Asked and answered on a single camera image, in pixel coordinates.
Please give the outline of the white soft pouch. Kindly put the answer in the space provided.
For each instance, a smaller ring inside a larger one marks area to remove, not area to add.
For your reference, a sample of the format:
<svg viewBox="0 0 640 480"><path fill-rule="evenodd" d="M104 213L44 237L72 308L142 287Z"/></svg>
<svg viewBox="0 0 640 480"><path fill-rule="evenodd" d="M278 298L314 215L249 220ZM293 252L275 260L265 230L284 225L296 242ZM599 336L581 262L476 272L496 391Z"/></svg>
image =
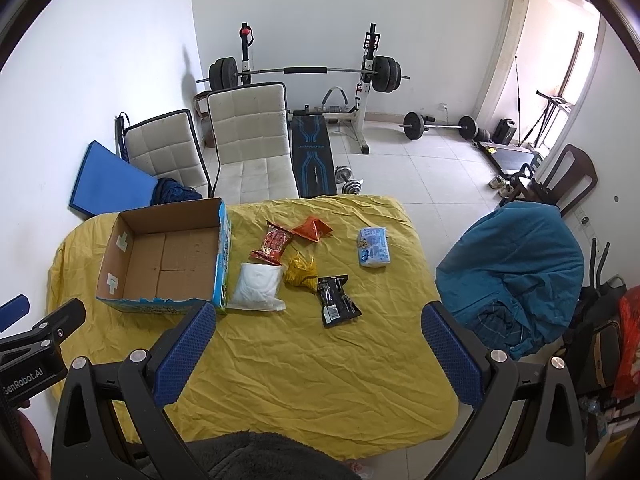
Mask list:
<svg viewBox="0 0 640 480"><path fill-rule="evenodd" d="M278 297L282 276L280 266L243 262L228 308L259 312L283 311L285 303Z"/></svg>

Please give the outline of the black snack packet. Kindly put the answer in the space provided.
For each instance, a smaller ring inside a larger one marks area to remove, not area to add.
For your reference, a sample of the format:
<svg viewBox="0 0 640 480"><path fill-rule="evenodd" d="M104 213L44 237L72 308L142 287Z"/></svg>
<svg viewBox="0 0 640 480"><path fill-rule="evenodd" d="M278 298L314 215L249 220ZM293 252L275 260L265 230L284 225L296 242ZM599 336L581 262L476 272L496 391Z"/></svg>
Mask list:
<svg viewBox="0 0 640 480"><path fill-rule="evenodd" d="M317 296L321 304L322 323L325 328L340 325L359 318L360 309L344 291L348 275L318 278Z"/></svg>

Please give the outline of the light blue tissue pack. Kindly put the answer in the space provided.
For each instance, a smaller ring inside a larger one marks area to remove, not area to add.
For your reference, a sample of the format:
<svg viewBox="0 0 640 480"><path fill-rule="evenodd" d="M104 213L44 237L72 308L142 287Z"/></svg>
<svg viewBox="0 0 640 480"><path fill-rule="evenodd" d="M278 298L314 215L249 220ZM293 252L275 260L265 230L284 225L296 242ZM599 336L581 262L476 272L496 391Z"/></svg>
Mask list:
<svg viewBox="0 0 640 480"><path fill-rule="evenodd" d="M357 237L357 250L360 266L382 268L390 264L390 248L385 228L362 228Z"/></svg>

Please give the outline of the yellow snack packet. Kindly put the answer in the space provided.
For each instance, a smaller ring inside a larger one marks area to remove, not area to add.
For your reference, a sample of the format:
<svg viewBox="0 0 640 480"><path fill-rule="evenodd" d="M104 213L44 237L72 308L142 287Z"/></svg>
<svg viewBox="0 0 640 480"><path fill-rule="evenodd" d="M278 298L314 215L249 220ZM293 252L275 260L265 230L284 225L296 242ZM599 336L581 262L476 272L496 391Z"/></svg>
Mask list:
<svg viewBox="0 0 640 480"><path fill-rule="evenodd" d="M318 287L318 279L318 268L313 256L305 256L298 252L288 260L288 267L284 274L286 284L315 292Z"/></svg>

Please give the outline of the red snack packet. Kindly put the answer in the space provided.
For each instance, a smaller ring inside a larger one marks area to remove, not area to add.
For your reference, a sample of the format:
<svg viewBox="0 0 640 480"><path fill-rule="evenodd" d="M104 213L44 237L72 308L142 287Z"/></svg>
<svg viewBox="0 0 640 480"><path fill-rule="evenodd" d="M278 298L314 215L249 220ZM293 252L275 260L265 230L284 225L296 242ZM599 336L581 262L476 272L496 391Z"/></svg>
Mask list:
<svg viewBox="0 0 640 480"><path fill-rule="evenodd" d="M282 256L288 244L292 242L294 234L283 226L268 221L267 231L262 239L262 244L257 250L250 253L250 258L256 259L272 266L282 264Z"/></svg>

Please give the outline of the orange snack packet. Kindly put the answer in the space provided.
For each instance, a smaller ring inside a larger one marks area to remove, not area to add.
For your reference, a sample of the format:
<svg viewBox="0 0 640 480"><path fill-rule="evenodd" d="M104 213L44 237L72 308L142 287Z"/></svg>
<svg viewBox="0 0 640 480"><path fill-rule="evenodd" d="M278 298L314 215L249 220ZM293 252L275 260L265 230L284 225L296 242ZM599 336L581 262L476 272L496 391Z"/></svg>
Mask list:
<svg viewBox="0 0 640 480"><path fill-rule="evenodd" d="M294 235L314 243L318 243L322 237L331 234L332 231L333 229L326 222L315 216L309 216L302 224L291 230Z"/></svg>

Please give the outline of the red orange bag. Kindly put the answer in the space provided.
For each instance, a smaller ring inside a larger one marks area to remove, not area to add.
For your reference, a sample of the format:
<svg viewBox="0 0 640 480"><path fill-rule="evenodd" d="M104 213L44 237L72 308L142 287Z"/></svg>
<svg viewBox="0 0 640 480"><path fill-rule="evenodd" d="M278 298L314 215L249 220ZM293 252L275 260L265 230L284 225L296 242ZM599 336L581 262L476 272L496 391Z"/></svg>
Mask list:
<svg viewBox="0 0 640 480"><path fill-rule="evenodd" d="M623 351L615 379L613 396L625 400L639 392L640 384L640 286L625 292L618 304Z"/></svg>

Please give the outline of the blue foam mat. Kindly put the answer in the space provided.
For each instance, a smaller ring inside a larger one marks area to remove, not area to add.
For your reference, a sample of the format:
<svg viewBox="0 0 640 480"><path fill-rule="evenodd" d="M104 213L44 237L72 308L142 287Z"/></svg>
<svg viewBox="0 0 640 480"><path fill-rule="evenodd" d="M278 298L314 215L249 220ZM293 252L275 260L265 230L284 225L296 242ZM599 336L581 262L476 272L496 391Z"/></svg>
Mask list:
<svg viewBox="0 0 640 480"><path fill-rule="evenodd" d="M81 162L70 209L86 217L149 206L157 178L131 166L98 141Z"/></svg>

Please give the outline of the yellow tablecloth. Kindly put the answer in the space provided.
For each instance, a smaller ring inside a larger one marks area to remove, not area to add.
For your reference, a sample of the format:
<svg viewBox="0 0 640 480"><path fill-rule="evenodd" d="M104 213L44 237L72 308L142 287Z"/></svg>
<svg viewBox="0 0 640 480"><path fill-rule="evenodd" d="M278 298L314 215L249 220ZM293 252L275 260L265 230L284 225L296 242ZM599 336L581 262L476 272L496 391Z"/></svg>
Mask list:
<svg viewBox="0 0 640 480"><path fill-rule="evenodd" d="M437 297L423 248L394 198L343 195L232 205L230 278L262 242L267 222L309 216L332 233L310 246L324 275L347 274L359 318L325 328L319 299L281 287L281 312L229 311L179 400L168 408L186 440L273 431L337 460L365 458L446 436L459 402L425 342L424 304ZM387 231L390 264L360 266L362 228Z"/></svg>

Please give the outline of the white padded chair left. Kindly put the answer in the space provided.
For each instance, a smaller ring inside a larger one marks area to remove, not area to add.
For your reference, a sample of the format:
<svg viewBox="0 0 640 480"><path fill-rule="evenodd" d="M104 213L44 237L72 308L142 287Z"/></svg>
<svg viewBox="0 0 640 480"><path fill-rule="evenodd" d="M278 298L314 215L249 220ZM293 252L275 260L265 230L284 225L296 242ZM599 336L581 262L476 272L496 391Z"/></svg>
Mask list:
<svg viewBox="0 0 640 480"><path fill-rule="evenodd" d="M209 198L213 194L190 110L174 110L124 128L128 162L151 177L171 178Z"/></svg>

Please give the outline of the white padded chair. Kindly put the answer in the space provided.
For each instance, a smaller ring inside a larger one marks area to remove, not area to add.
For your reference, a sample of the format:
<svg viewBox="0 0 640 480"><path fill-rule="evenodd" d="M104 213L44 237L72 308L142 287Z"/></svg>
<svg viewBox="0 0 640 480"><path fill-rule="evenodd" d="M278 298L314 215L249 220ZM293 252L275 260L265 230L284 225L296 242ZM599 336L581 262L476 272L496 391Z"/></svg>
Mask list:
<svg viewBox="0 0 640 480"><path fill-rule="evenodd" d="M151 177L171 178L209 198L213 194L190 110L174 110L124 128L128 162Z"/></svg>
<svg viewBox="0 0 640 480"><path fill-rule="evenodd" d="M215 195L228 205L296 198L285 85L216 91L207 107L218 160Z"/></svg>

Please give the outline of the black tripod stand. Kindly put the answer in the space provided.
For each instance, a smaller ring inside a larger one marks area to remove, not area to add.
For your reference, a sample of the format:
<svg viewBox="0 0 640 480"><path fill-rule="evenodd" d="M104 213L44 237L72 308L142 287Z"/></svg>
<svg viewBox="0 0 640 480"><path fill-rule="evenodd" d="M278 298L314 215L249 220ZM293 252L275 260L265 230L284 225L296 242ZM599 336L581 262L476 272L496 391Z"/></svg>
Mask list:
<svg viewBox="0 0 640 480"><path fill-rule="evenodd" d="M541 148L547 139L559 112L569 115L574 105L564 99L562 96L548 96L548 94L536 91L536 96L540 96L546 101L546 105L538 116L536 122L532 125L522 140L518 141L519 148L528 148L529 151L535 151Z"/></svg>

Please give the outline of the chrome dumbbell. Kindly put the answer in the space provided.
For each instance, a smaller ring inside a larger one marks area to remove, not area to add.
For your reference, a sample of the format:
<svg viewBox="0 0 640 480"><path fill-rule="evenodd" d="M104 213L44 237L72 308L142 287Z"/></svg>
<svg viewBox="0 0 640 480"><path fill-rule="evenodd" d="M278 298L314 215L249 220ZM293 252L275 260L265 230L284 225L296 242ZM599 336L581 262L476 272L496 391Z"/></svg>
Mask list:
<svg viewBox="0 0 640 480"><path fill-rule="evenodd" d="M352 168L349 166L337 166L334 171L336 186L342 194L359 195L362 190L363 180L356 179Z"/></svg>

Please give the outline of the barbell on floor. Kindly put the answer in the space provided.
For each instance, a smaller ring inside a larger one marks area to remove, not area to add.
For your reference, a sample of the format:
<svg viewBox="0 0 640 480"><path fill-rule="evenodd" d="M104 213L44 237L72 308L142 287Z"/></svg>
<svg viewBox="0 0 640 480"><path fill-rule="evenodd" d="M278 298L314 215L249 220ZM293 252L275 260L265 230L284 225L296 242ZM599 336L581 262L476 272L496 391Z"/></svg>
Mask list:
<svg viewBox="0 0 640 480"><path fill-rule="evenodd" d="M405 114L404 122L401 124L405 136L409 140L419 140L424 132L430 129L450 129L457 130L464 140L473 140L478 131L477 123L471 116L462 116L456 124L439 124L431 116L421 115L417 112Z"/></svg>

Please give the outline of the barbell on rack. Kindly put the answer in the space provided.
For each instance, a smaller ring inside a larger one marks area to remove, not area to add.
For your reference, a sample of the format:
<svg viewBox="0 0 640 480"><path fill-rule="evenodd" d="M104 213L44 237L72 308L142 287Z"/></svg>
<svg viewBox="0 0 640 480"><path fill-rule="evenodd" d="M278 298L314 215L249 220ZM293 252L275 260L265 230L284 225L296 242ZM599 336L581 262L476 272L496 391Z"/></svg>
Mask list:
<svg viewBox="0 0 640 480"><path fill-rule="evenodd" d="M410 77L402 72L401 65L390 56L376 56L371 68L338 68L326 66L285 66L263 68L262 70L240 70L235 58L218 58L209 66L208 75L198 79L198 84L209 84L212 91L234 88L242 78L254 75L325 75L330 73L358 74L365 82L370 82L376 92L390 93Z"/></svg>

